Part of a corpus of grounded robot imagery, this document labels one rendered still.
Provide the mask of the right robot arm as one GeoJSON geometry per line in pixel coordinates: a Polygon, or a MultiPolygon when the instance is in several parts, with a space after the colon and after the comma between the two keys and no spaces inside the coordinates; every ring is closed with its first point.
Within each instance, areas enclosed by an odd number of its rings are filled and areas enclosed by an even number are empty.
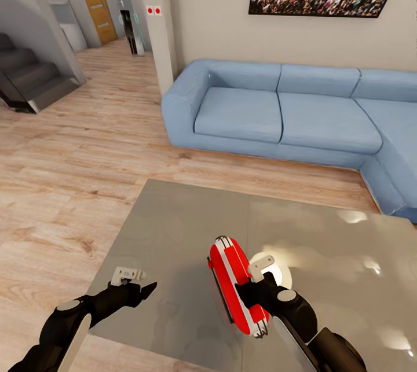
{"type": "Polygon", "coordinates": [[[274,326],[305,372],[367,372],[356,348],[346,338],[324,327],[317,330],[317,318],[310,304],[295,290],[278,286],[273,273],[261,271],[275,263],[272,255],[251,263],[253,277],[236,290],[247,309],[259,304],[271,316],[274,326]]]}

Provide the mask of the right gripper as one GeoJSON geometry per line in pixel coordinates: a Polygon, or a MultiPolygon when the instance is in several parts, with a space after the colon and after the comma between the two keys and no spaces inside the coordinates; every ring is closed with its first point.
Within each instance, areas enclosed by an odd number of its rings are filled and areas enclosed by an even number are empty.
{"type": "Polygon", "coordinates": [[[264,306],[262,304],[262,293],[264,289],[269,285],[277,286],[272,272],[267,271],[263,273],[263,276],[264,279],[258,283],[250,281],[244,283],[242,286],[235,284],[236,290],[247,309],[253,307],[256,304],[259,304],[263,308],[264,306]]]}

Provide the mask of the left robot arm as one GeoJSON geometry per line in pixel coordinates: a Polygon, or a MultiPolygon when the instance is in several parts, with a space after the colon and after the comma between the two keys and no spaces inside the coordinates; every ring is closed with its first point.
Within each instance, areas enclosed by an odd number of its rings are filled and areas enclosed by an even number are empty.
{"type": "Polygon", "coordinates": [[[54,309],[34,345],[8,372],[68,372],[89,329],[123,306],[137,307],[156,289],[157,282],[144,286],[128,280],[144,280],[146,273],[117,267],[108,289],[95,296],[66,301],[54,309]]]}

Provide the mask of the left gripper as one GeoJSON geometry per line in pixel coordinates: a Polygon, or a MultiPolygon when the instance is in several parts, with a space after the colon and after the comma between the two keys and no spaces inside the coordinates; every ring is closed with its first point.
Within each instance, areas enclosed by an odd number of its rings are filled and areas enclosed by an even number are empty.
{"type": "Polygon", "coordinates": [[[108,283],[108,289],[102,291],[106,293],[110,300],[110,312],[114,314],[123,306],[137,307],[142,300],[146,300],[156,289],[157,282],[144,286],[140,291],[140,284],[128,282],[127,285],[113,286],[111,281],[108,283]]]}

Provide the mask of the radio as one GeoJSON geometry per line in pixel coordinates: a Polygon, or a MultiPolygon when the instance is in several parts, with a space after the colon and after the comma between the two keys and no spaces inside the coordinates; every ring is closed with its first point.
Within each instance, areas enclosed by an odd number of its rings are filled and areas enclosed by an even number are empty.
{"type": "Polygon", "coordinates": [[[247,309],[235,287],[235,284],[242,286],[253,277],[247,271],[250,263],[246,255],[233,238],[222,235],[215,240],[210,258],[207,257],[208,266],[214,274],[230,323],[236,323],[241,332],[253,334],[255,338],[268,335],[269,313],[259,304],[247,309]]]}

